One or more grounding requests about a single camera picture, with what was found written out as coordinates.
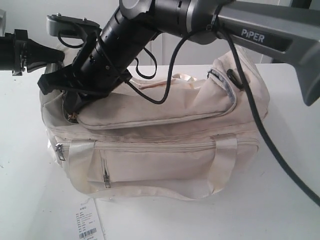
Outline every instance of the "black cable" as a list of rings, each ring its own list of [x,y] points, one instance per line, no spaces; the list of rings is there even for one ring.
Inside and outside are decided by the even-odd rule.
[[[98,32],[96,32],[96,37],[97,37],[97,41],[98,43],[101,45],[101,49],[102,49],[102,53],[105,56],[105,58],[108,60],[110,66],[115,70],[115,72],[119,75],[119,77],[121,78],[121,80],[123,80],[126,84],[128,84],[137,94],[139,94],[141,97],[143,97],[144,99],[148,100],[149,102],[153,103],[153,104],[163,104],[169,95],[170,92],[170,87],[171,87],[171,77],[172,77],[172,72],[174,69],[174,65],[175,65],[175,60],[176,57],[178,55],[178,52],[180,50],[180,48],[182,47],[182,45],[189,39],[191,38],[193,35],[198,34],[200,32],[204,32],[207,31],[208,29],[206,27],[198,29],[198,30],[194,30],[189,32],[186,36],[184,36],[180,42],[177,44],[177,46],[175,47],[171,60],[170,60],[170,64],[169,64],[169,70],[168,70],[168,76],[167,76],[167,81],[166,81],[166,87],[165,87],[165,91],[164,91],[164,95],[163,98],[159,101],[154,100],[152,98],[150,98],[149,96],[145,95],[144,93],[142,93],[139,89],[137,89],[130,81],[127,81],[126,79],[124,79],[120,73],[120,71],[114,66],[114,64],[111,62],[110,58],[108,57],[108,54],[106,53],[106,51],[104,50],[104,48],[102,47],[104,45],[103,40],[101,39],[100,35]]]
[[[140,71],[139,71],[139,59],[136,57],[135,60],[136,60],[136,67],[135,67],[135,71],[136,73],[141,77],[141,78],[144,78],[144,79],[148,79],[148,80],[151,80],[153,79],[156,74],[157,74],[157,70],[158,70],[158,63],[157,63],[157,59],[156,57],[152,54],[152,52],[150,52],[148,49],[146,49],[145,47],[143,48],[143,50],[150,56],[150,58],[153,60],[153,63],[155,65],[155,71],[154,71],[154,74],[151,75],[151,76],[147,76],[147,75],[144,75],[142,74]]]
[[[227,40],[227,42],[229,43],[229,46],[231,48],[233,57],[234,57],[234,61],[235,61],[235,65],[236,68],[238,70],[240,79],[242,81],[244,90],[246,92],[247,98],[248,98],[248,102],[251,108],[251,112],[252,112],[252,116],[253,119],[255,121],[255,124],[264,140],[264,142],[266,143],[266,145],[269,147],[270,151],[272,152],[273,156],[275,157],[275,159],[277,160],[277,162],[280,164],[280,166],[283,168],[283,170],[285,171],[286,174],[288,174],[288,176],[298,185],[298,187],[312,200],[314,201],[315,204],[317,204],[320,207],[320,197],[314,192],[312,191],[299,177],[298,175],[291,169],[291,167],[286,163],[285,159],[282,157],[282,155],[280,154],[280,152],[278,151],[277,147],[275,146],[275,144],[272,142],[271,138],[269,137],[261,119],[259,116],[259,112],[255,103],[255,99],[254,96],[251,92],[249,83],[247,81],[247,78],[245,76],[245,73],[242,69],[241,63],[240,63],[240,59],[239,59],[239,55],[237,53],[235,44],[233,42],[233,40],[231,39],[230,35],[224,30],[224,29],[219,29],[219,31],[223,34],[223,36],[225,37],[225,39]]]
[[[70,45],[68,43],[66,43],[65,41],[63,41],[62,37],[61,37],[61,31],[58,32],[58,40],[60,41],[60,43],[68,48],[71,48],[71,49],[79,49],[79,48],[82,48],[83,47],[83,43],[79,44],[79,45]]]

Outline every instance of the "tag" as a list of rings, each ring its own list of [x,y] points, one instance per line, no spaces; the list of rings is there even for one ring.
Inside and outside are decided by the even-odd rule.
[[[89,198],[78,206],[78,210],[75,213],[75,221],[80,240],[105,239],[93,198]]]

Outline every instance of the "canvas bag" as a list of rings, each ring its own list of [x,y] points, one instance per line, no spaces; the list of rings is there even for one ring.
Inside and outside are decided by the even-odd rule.
[[[76,52],[64,49],[64,64]],[[269,93],[255,64],[237,47],[260,117]],[[123,83],[107,98],[86,106],[78,124],[66,120],[62,94],[40,93],[41,113],[56,161],[72,185],[93,198],[162,196],[195,200],[222,190],[259,148],[258,130],[244,90],[226,72],[239,75],[231,52],[213,62],[207,79],[172,77],[167,101],[155,105]],[[132,79],[161,99],[165,79]]]

